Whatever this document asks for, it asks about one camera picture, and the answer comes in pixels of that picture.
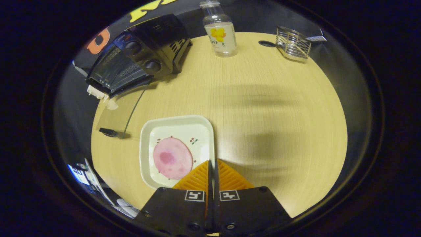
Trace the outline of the pink ham slice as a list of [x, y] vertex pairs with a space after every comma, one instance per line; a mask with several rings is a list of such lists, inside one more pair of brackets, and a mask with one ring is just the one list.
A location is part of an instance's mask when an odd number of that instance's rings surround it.
[[152, 157], [155, 168], [167, 179], [180, 180], [193, 166], [190, 150], [181, 140], [174, 137], [158, 141]]

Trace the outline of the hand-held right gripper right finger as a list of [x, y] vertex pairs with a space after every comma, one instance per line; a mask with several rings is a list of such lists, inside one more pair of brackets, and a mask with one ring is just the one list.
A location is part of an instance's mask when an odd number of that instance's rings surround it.
[[220, 236], [264, 236], [292, 222], [268, 187], [254, 187], [219, 159], [213, 178], [213, 231]]

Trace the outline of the computer monitor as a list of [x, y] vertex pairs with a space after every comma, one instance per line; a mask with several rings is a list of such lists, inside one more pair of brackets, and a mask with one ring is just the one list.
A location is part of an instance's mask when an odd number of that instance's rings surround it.
[[100, 189], [98, 188], [98, 182], [89, 165], [80, 167], [68, 164], [67, 166], [75, 180], [84, 190], [91, 194], [99, 195]]

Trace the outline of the white square plate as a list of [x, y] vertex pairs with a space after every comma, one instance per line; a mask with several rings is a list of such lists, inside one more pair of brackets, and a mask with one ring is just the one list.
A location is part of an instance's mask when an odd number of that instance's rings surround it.
[[205, 161], [215, 166], [214, 130], [205, 117], [187, 115], [147, 121], [142, 127], [139, 143], [139, 165], [141, 177], [147, 186], [172, 188], [179, 180], [165, 177], [156, 168], [153, 152], [157, 144], [166, 138], [182, 141], [192, 155], [192, 169]]

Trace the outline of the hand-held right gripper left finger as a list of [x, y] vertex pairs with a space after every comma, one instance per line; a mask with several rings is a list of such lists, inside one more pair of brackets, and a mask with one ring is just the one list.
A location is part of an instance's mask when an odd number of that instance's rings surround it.
[[158, 188], [135, 222], [175, 237], [212, 233], [212, 163], [194, 168], [173, 188]]

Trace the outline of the clear glass bottle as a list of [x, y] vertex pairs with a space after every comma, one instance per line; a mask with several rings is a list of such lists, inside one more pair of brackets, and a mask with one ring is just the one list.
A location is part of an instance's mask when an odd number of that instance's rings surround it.
[[205, 0], [199, 6], [204, 12], [202, 23], [218, 57], [237, 54], [237, 42], [232, 19], [225, 14], [218, 0]]

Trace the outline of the black electric oven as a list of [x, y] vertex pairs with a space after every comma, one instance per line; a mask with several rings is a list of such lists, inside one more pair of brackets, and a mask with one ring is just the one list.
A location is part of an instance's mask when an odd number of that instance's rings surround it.
[[192, 41], [174, 14], [162, 15], [122, 31], [96, 59], [86, 83], [105, 94], [105, 107], [93, 129], [105, 136], [125, 139], [143, 93], [160, 80], [182, 70]]

